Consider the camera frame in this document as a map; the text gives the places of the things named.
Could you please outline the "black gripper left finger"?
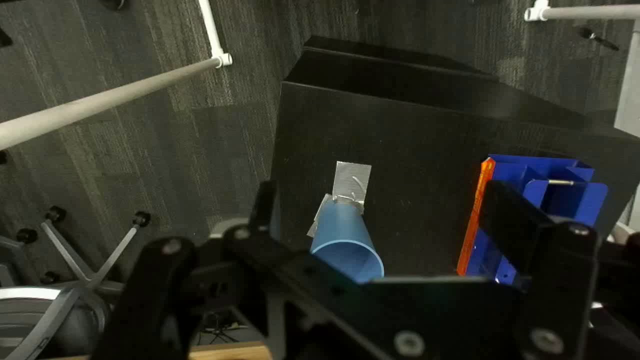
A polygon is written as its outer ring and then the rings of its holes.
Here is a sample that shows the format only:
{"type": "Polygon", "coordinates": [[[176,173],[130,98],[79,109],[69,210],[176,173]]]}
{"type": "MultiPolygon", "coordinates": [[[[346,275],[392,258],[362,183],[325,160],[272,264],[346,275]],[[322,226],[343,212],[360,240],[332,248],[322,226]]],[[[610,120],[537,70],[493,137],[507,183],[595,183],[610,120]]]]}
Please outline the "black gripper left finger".
{"type": "Polygon", "coordinates": [[[278,258],[279,244],[261,234],[199,246],[188,238],[149,242],[92,360],[188,360],[201,320],[220,310],[236,310],[278,357],[278,310],[266,289],[278,258]]]}

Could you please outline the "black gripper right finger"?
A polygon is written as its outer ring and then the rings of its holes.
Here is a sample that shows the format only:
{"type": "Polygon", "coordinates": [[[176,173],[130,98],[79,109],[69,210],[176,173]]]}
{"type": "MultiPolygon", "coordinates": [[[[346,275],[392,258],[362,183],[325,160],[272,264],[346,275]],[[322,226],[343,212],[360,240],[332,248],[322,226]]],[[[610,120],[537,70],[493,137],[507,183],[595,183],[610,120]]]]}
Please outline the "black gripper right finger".
{"type": "Polygon", "coordinates": [[[553,222],[498,179],[487,182],[479,227],[521,273],[514,340],[523,360],[580,360],[597,277],[597,236],[553,222]]]}

